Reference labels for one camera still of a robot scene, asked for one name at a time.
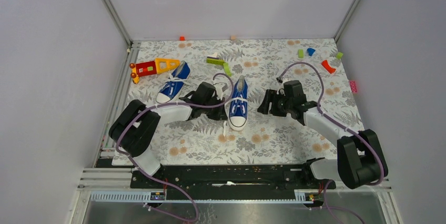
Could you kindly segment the blue sneaker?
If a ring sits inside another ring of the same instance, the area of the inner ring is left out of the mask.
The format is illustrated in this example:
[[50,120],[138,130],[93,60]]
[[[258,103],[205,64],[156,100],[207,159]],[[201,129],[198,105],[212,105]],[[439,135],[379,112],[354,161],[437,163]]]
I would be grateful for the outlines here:
[[156,103],[165,104],[176,101],[182,89],[188,85],[190,68],[185,61],[181,61],[179,66],[168,76],[167,81],[156,96]]
[[245,76],[241,75],[234,84],[234,91],[228,102],[227,121],[224,123],[223,136],[227,136],[227,129],[241,131],[248,120],[248,84]]

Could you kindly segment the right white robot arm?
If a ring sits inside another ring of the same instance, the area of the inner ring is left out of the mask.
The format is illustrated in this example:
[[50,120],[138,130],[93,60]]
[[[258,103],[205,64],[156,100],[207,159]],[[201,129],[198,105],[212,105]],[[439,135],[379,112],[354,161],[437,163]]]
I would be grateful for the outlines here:
[[285,82],[282,90],[266,90],[257,111],[277,117],[290,115],[336,146],[336,159],[315,158],[305,162],[301,180],[308,188],[315,188],[322,180],[338,180],[355,189],[376,184],[388,175],[377,134],[371,129],[354,131],[342,125],[323,112],[318,102],[307,100],[298,80]]

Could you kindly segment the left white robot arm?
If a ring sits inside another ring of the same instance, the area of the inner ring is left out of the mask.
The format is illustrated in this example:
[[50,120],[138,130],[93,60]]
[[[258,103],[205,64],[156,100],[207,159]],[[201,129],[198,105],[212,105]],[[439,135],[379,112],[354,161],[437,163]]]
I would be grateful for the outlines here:
[[163,182],[161,163],[149,146],[159,126],[189,121],[206,115],[212,120],[227,119],[223,102],[226,99],[215,85],[202,82],[196,90],[178,101],[146,106],[132,100],[111,125],[108,135],[120,154],[130,158],[138,170],[144,171],[143,181],[152,188]]

